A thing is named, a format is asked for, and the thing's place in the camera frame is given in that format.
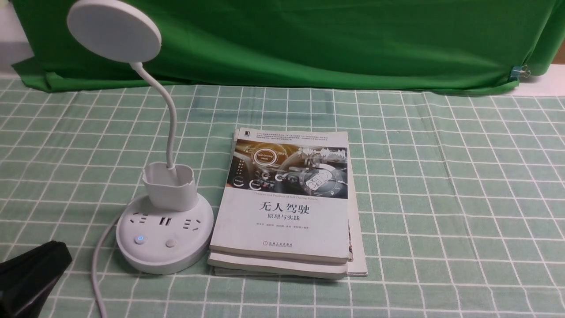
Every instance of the round power strip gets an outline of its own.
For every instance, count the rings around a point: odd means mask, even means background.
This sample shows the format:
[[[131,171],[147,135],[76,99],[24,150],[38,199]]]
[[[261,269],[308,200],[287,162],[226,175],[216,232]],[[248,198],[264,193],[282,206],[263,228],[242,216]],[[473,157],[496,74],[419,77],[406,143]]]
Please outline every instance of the round power strip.
[[[198,194],[188,211],[156,208],[148,196],[135,198],[116,227],[120,251],[134,268],[150,274],[172,274],[196,263],[210,242],[214,214]]]

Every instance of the flexible gooseneck arm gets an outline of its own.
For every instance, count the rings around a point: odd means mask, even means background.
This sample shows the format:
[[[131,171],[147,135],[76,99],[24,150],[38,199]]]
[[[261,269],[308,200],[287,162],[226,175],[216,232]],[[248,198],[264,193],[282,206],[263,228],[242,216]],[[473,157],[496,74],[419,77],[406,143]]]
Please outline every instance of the flexible gooseneck arm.
[[[175,163],[173,162],[173,145],[175,144],[175,132],[176,132],[176,109],[175,103],[171,98],[171,95],[167,92],[165,87],[163,87],[157,80],[155,80],[149,73],[147,73],[142,63],[130,63],[131,67],[141,76],[146,82],[148,82],[152,87],[154,87],[165,99],[167,106],[169,108],[169,117],[171,123],[169,125],[169,138],[167,140],[167,168],[173,169]]]

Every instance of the round lamp head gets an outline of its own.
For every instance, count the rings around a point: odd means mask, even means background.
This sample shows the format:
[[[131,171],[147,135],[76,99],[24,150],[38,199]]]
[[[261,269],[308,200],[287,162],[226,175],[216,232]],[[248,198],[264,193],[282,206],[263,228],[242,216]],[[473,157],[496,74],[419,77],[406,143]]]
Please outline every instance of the round lamp head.
[[[140,10],[118,0],[79,0],[67,26],[88,50],[124,63],[147,62],[161,49],[161,33]]]

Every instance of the desk lamp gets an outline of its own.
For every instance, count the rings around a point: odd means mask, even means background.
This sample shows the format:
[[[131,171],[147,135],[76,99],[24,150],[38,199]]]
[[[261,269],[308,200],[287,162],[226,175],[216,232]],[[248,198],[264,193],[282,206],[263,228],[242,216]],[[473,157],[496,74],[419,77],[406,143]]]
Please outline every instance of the desk lamp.
[[[118,0],[79,0],[67,15],[67,27],[86,49],[112,61],[129,63],[163,96],[171,120],[167,162],[152,162],[144,167],[142,180],[147,195],[126,206],[94,251],[92,279],[100,300],[95,274],[98,251],[116,222],[116,241],[131,266],[146,273],[172,274],[205,254],[214,215],[208,201],[197,193],[192,169],[173,161],[175,104],[165,88],[143,68],[143,63],[155,58],[161,49],[161,34],[155,23],[137,8]],[[99,305],[103,313],[102,302]]]

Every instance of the green plaid tablecloth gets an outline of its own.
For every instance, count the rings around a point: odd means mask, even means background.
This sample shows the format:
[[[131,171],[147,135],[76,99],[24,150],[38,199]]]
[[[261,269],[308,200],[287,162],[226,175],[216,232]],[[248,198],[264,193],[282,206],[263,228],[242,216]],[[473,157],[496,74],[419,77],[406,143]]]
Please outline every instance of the green plaid tablecloth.
[[[236,127],[349,132],[368,277],[140,274],[107,240],[110,317],[565,316],[565,98],[168,87],[176,161],[217,212]],[[46,94],[0,80],[0,260],[49,240],[74,258],[42,317],[98,317],[96,241],[165,160],[153,89]]]

